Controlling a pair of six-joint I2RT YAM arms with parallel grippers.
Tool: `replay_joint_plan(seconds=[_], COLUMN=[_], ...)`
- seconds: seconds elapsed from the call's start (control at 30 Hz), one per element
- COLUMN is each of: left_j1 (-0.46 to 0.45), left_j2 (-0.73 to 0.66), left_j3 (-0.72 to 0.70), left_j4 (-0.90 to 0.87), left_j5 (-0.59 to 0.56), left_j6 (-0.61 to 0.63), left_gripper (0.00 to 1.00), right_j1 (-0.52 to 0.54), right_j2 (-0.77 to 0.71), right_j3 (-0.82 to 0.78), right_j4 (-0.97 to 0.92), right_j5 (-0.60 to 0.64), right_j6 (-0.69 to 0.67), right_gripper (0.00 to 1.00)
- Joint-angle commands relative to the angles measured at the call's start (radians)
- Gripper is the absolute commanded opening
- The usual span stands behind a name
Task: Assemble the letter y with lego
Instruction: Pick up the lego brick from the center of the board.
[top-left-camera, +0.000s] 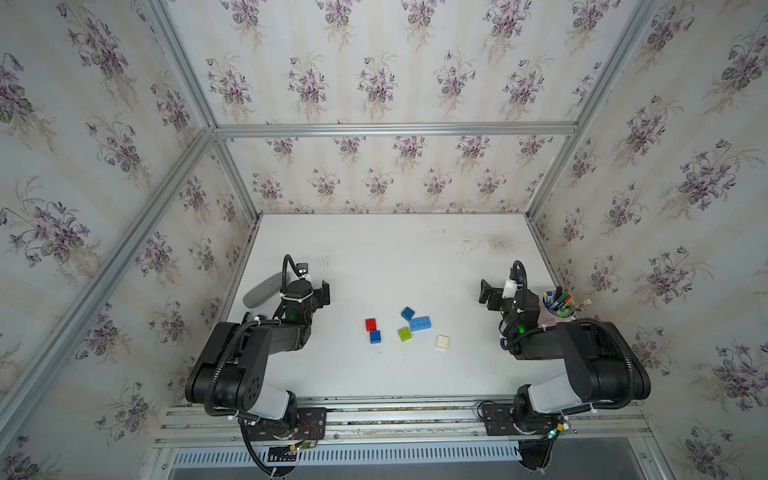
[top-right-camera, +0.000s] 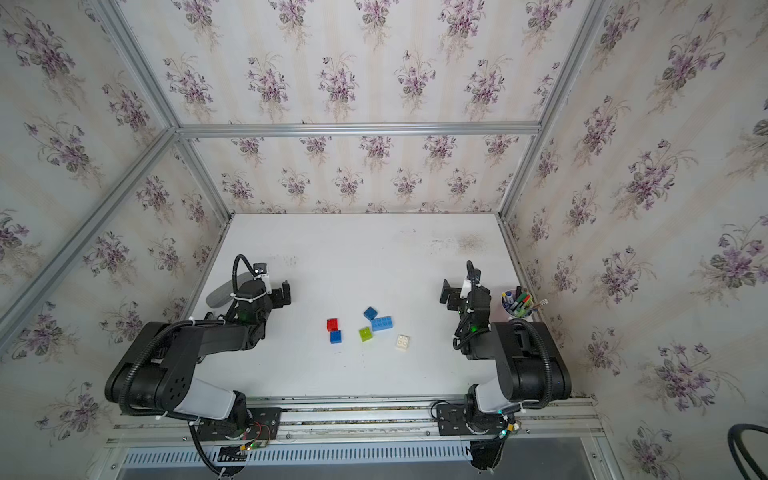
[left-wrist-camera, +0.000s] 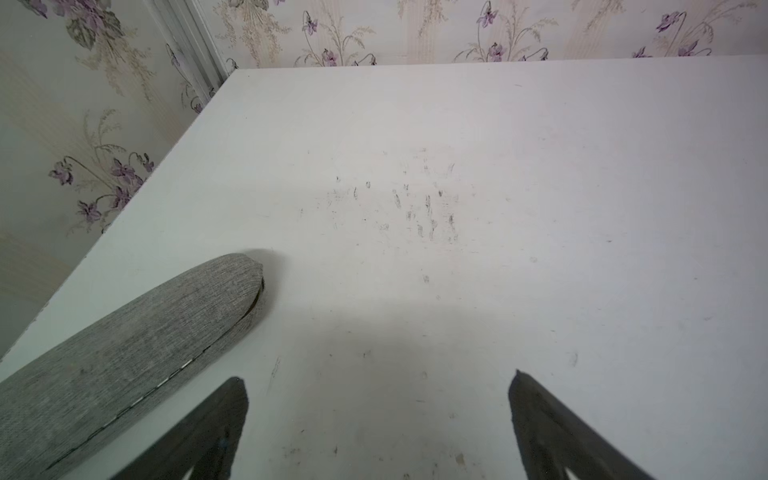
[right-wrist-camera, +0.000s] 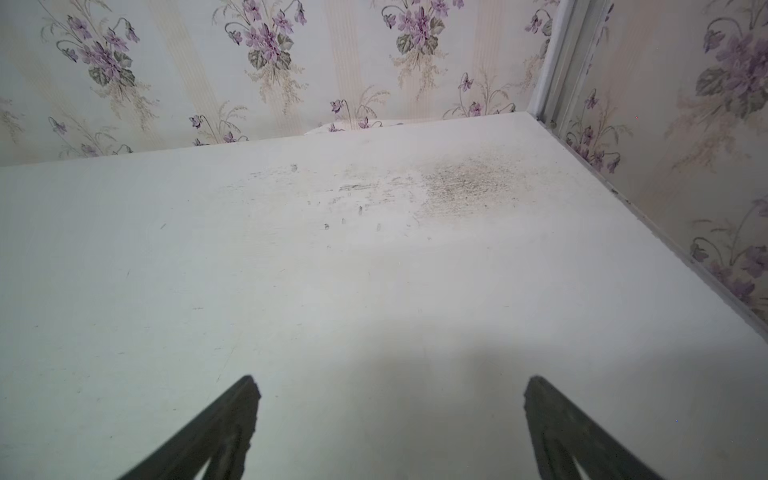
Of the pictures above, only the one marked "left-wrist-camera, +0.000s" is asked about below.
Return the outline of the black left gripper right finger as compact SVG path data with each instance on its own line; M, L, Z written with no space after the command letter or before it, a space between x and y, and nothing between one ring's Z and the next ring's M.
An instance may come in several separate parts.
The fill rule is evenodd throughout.
M518 370L508 399L518 449L530 479L648 479L531 375Z

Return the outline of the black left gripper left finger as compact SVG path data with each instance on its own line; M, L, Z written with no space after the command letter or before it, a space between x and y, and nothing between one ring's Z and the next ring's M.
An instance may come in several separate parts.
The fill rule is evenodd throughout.
M114 477L230 478L248 408L244 380L227 379Z

